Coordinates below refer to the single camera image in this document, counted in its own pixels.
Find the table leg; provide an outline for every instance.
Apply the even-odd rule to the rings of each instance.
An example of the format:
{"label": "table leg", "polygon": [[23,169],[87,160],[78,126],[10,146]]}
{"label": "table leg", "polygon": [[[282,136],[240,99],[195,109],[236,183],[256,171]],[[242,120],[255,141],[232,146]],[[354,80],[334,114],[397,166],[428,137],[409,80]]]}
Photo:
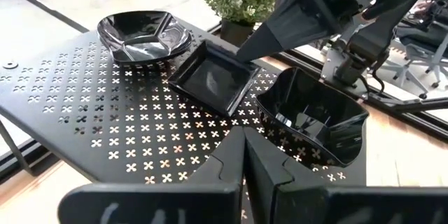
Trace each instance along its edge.
{"label": "table leg", "polygon": [[15,158],[17,158],[17,161],[19,161],[20,165],[22,165],[22,168],[29,174],[34,175],[31,167],[23,157],[23,154],[20,152],[17,145],[14,143],[14,140],[11,138],[11,135],[8,133],[8,130],[6,130],[5,125],[1,122],[1,120],[0,120],[0,136],[3,137],[6,144],[8,144],[8,147],[11,149],[11,152],[14,154]]}

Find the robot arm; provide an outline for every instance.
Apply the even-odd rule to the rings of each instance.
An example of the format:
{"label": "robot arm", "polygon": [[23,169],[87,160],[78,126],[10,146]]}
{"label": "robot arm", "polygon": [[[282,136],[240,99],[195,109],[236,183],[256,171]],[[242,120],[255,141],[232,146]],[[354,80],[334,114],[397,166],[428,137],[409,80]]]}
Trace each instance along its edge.
{"label": "robot arm", "polygon": [[279,53],[312,41],[341,34],[353,16],[362,13],[373,23],[334,48],[341,55],[333,80],[351,87],[367,68],[379,68],[393,29],[417,0],[277,0],[276,9],[237,53],[247,62]]}

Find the black perforated table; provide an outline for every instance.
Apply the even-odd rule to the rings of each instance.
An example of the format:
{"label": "black perforated table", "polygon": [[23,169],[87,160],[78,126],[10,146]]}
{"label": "black perforated table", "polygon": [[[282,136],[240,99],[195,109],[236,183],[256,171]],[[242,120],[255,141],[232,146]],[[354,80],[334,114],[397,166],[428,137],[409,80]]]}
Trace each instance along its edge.
{"label": "black perforated table", "polygon": [[[0,70],[0,113],[93,181],[181,183],[219,145],[234,125],[266,135],[255,97],[279,70],[264,69],[232,119],[219,118],[184,101],[167,79],[203,39],[236,50],[182,22],[193,34],[190,51],[168,62],[118,66],[95,31],[15,69]],[[322,179],[365,185],[365,143],[347,168],[322,164],[320,150],[305,142],[295,159]],[[251,222],[244,199],[241,217]]]}

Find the circular bolt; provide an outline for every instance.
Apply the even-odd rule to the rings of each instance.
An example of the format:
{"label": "circular bolt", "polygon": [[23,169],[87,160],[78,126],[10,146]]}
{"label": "circular bolt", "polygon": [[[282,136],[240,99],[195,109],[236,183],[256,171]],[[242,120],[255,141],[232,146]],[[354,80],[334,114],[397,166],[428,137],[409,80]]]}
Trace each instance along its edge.
{"label": "circular bolt", "polygon": [[7,62],[7,63],[3,64],[3,68],[5,68],[5,69],[14,69],[18,66],[19,66],[19,64],[15,63],[15,62]]}

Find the glossy black dish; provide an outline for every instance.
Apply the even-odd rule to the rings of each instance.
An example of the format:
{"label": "glossy black dish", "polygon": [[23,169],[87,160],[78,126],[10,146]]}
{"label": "glossy black dish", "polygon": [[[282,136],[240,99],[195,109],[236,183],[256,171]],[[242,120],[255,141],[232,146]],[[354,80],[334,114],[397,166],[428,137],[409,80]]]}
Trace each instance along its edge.
{"label": "glossy black dish", "polygon": [[255,64],[243,64],[233,52],[205,40],[169,77],[168,84],[198,107],[231,117],[259,70]]}
{"label": "glossy black dish", "polygon": [[100,41],[119,64],[168,60],[189,49],[190,32],[165,11],[131,11],[105,17],[97,27]]}
{"label": "glossy black dish", "polygon": [[266,137],[287,153],[299,150],[300,155],[301,149],[313,148],[319,165],[341,167],[360,153],[367,110],[300,68],[280,73],[256,102]]}

